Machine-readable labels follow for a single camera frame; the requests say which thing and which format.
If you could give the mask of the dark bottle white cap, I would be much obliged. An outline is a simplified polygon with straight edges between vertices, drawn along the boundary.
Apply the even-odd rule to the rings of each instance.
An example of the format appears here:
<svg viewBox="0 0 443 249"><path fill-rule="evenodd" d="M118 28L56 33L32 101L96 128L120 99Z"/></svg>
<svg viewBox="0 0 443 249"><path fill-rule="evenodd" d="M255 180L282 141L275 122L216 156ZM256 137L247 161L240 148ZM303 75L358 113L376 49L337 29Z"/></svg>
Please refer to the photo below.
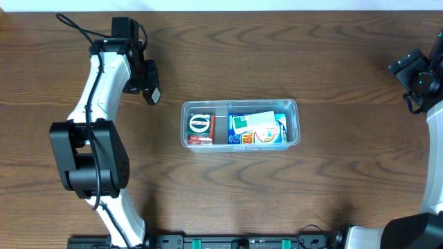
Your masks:
<svg viewBox="0 0 443 249"><path fill-rule="evenodd" d="M161 99L161 90L158 86L149 89L143 89L143 97L149 105L156 105Z"/></svg>

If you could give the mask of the green Zam-Buk box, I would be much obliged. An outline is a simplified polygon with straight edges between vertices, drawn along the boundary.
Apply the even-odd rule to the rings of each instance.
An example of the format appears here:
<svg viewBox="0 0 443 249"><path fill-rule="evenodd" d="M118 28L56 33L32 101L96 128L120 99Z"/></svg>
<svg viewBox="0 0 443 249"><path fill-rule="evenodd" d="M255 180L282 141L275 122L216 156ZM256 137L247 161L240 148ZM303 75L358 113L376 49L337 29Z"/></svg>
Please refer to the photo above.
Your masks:
<svg viewBox="0 0 443 249"><path fill-rule="evenodd" d="M209 136L211 115L191 113L188 122L188 133L195 136Z"/></svg>

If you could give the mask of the clear plastic container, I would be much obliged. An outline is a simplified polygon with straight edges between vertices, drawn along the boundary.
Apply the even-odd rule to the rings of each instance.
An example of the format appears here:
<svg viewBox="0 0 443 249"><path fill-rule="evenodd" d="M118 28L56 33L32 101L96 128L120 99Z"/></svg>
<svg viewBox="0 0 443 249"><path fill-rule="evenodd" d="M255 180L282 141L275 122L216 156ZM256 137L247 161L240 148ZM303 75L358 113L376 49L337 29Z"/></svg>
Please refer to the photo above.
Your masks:
<svg viewBox="0 0 443 249"><path fill-rule="evenodd" d="M230 129L232 117L273 111L285 134L281 139L262 143L257 136L237 136ZM213 144L191 145L186 141L191 114L211 114L215 117ZM185 102L181 110L181 142L193 153L228 153L248 151L284 151L300 142L298 107L294 100L214 100Z"/></svg>

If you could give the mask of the red Panadol ActiFast box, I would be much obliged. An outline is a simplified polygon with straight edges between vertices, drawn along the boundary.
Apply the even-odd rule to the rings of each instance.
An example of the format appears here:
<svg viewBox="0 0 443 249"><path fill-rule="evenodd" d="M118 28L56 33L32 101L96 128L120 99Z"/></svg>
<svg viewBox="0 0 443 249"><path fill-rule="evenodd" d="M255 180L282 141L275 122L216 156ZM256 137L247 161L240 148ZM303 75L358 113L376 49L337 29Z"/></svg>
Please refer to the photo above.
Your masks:
<svg viewBox="0 0 443 249"><path fill-rule="evenodd" d="M215 116L211 115L211 127L209 136L195 136L188 133L188 143L190 145L212 145L214 141Z"/></svg>

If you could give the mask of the white green Panadol box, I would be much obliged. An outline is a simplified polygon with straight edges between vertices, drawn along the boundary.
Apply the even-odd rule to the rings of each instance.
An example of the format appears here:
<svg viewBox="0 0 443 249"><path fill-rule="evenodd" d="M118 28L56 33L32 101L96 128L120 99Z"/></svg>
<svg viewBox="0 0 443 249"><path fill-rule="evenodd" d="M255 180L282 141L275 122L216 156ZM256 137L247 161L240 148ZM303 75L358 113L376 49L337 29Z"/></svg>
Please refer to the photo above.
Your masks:
<svg viewBox="0 0 443 249"><path fill-rule="evenodd" d="M261 113L232 115L231 128L235 134L276 129L277 123L273 111Z"/></svg>

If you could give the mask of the blue Kool Fever box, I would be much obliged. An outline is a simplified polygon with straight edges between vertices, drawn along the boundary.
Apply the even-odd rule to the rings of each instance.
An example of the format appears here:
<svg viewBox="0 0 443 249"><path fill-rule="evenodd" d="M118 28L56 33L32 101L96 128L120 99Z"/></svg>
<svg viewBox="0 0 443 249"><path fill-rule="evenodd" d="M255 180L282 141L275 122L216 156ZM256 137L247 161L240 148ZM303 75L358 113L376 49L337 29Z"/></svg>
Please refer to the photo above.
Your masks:
<svg viewBox="0 0 443 249"><path fill-rule="evenodd" d="M234 124L239 121L243 113L232 113L228 115L228 144L280 144L288 142L287 119L283 113L275 113L275 123L278 128L272 132L251 131L243 134L235 134Z"/></svg>

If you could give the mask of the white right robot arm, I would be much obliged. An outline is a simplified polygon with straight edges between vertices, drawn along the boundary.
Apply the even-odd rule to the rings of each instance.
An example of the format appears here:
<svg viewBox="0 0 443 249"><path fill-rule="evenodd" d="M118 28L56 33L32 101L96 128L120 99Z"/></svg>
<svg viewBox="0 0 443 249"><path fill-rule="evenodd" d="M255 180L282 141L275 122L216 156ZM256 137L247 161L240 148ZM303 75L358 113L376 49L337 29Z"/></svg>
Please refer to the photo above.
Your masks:
<svg viewBox="0 0 443 249"><path fill-rule="evenodd" d="M388 67L404 88L413 115L426 119L428 152L425 186L416 214L392 219L382 228L351 225L336 237L336 248L442 247L442 31L428 55L414 48Z"/></svg>

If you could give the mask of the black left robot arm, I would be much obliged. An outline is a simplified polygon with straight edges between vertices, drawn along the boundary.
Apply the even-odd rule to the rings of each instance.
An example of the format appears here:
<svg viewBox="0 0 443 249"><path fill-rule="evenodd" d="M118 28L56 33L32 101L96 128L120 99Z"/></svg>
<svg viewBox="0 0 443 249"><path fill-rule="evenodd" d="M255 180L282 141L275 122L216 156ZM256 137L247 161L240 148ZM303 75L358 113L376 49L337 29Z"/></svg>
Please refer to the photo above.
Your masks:
<svg viewBox="0 0 443 249"><path fill-rule="evenodd" d="M49 136L62 185L96 211L108 237L72 237L68 248L155 248L126 187L129 156L115 121L121 95L141 93L149 105L161 99L154 60L145 59L144 27L130 17L114 17L111 34L90 41L91 68L82 96Z"/></svg>

